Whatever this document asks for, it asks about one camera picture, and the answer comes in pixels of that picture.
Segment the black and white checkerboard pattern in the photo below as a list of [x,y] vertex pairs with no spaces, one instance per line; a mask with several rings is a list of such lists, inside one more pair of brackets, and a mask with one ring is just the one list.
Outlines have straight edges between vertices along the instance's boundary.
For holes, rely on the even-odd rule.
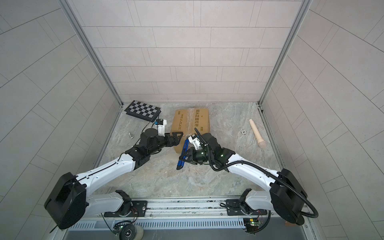
[[138,101],[131,102],[131,104],[124,111],[126,111],[128,115],[132,115],[134,117],[151,122],[153,122],[161,112],[160,108],[156,106]]

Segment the black mounting plate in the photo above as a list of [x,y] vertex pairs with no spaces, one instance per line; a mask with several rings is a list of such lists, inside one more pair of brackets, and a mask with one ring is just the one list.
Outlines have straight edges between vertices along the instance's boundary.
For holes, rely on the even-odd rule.
[[[225,200],[225,204],[227,206],[236,208],[236,209],[227,208],[228,216],[248,216],[240,210],[240,201],[238,199],[227,199],[227,200]],[[260,215],[267,215],[268,214],[267,210],[265,210],[265,209],[258,209],[258,210],[260,211]],[[250,215],[259,215],[259,212],[257,210],[255,210]]]
[[[138,211],[139,213],[139,217],[144,217],[145,216],[145,212],[147,210],[147,201],[132,201],[132,204],[133,204],[133,207]],[[114,212],[105,212],[104,213],[104,217],[121,217],[119,215],[117,215],[116,213]],[[133,212],[131,211],[127,216],[125,217],[133,217]]]

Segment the cardboard box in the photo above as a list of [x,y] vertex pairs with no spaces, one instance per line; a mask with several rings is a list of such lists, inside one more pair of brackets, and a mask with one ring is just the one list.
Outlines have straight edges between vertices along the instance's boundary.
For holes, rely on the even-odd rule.
[[170,132],[183,132],[180,144],[174,146],[176,153],[181,154],[185,140],[196,133],[195,128],[201,134],[210,131],[208,109],[188,108],[176,110]]

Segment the beige cylindrical object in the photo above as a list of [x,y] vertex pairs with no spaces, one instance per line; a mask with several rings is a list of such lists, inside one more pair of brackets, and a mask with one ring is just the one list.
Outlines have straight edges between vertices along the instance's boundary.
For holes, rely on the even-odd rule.
[[262,149],[266,148],[266,142],[264,141],[261,134],[259,133],[259,130],[257,129],[255,122],[252,119],[250,119],[249,124],[251,125],[252,131],[255,134],[257,145],[259,145],[259,147]]

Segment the robotic arm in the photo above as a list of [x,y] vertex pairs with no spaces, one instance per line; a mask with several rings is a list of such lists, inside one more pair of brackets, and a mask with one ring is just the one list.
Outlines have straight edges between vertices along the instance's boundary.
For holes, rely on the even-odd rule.
[[[141,167],[163,147],[180,143],[182,132],[164,133],[166,120],[158,119],[157,122],[157,130],[147,129],[141,134],[140,143],[122,153],[119,158],[76,176],[69,172],[59,178],[44,204],[58,228],[69,228],[83,216],[101,212],[114,212],[121,217],[130,213],[131,198],[122,190],[111,194],[91,194],[116,177]],[[209,162],[214,171],[236,173],[265,190],[257,192],[247,189],[243,193],[240,208],[245,214],[257,209],[275,210],[283,219],[298,225],[304,223],[303,215],[318,216],[316,209],[306,199],[307,194],[290,171],[283,169],[278,172],[256,165],[232,150],[221,148],[210,133],[200,135],[196,128],[195,131],[198,136],[192,136],[191,139],[194,147],[182,154],[180,161],[194,165]],[[313,214],[301,212],[304,203]]]

